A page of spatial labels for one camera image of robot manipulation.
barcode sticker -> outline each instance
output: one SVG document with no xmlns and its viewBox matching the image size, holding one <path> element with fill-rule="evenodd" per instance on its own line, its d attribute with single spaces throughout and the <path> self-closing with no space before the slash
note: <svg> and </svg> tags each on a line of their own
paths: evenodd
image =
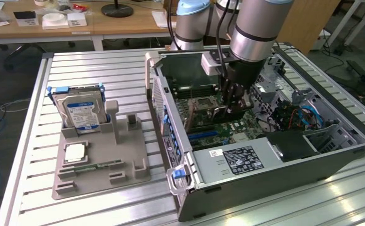
<svg viewBox="0 0 365 226">
<path fill-rule="evenodd" d="M 91 34 L 91 32 L 71 32 L 72 34 Z"/>
<path fill-rule="evenodd" d="M 223 155 L 223 149 L 212 150 L 212 151 L 210 151 L 210 154 L 211 154 L 211 157 L 220 156 L 220 155 Z"/>
</svg>

white connector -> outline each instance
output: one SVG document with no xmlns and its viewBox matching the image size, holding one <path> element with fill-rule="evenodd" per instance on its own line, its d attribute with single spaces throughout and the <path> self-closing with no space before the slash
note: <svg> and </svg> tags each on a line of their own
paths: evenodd
<svg viewBox="0 0 365 226">
<path fill-rule="evenodd" d="M 212 76 L 212 75 L 219 74 L 216 67 L 219 67 L 220 64 L 215 62 L 215 60 L 211 56 L 211 52 L 203 53 L 202 66 L 203 66 L 203 69 L 204 69 L 207 75 Z"/>
</svg>

chair wheel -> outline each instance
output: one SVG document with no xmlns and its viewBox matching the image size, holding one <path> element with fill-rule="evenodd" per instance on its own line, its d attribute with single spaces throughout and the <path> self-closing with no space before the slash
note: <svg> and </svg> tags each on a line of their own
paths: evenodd
<svg viewBox="0 0 365 226">
<path fill-rule="evenodd" d="M 74 41 L 70 41 L 70 42 L 68 42 L 68 46 L 70 46 L 71 48 L 74 48 L 74 47 L 75 47 L 75 42 L 74 42 Z"/>
<path fill-rule="evenodd" d="M 4 69 L 7 71 L 12 71 L 14 70 L 14 65 L 4 65 Z"/>
<path fill-rule="evenodd" d="M 3 51 L 7 51 L 7 50 L 8 50 L 8 45 L 0 45 L 0 49 L 2 49 Z"/>
</svg>

power supply label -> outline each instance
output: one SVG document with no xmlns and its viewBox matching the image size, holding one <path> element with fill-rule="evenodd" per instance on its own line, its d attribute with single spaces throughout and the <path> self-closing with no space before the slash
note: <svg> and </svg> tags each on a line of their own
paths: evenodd
<svg viewBox="0 0 365 226">
<path fill-rule="evenodd" d="M 252 146 L 223 152 L 235 175 L 264 168 Z"/>
</svg>

hard drive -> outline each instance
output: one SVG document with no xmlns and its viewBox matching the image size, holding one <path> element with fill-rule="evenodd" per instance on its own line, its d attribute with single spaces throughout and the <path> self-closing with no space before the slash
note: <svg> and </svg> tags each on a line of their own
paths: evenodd
<svg viewBox="0 0 365 226">
<path fill-rule="evenodd" d="M 64 128 L 76 128 L 79 134 L 96 132 L 99 125 L 108 122 L 106 112 L 106 88 L 103 84 L 92 87 L 58 87 L 50 98 L 58 107 Z"/>
</svg>

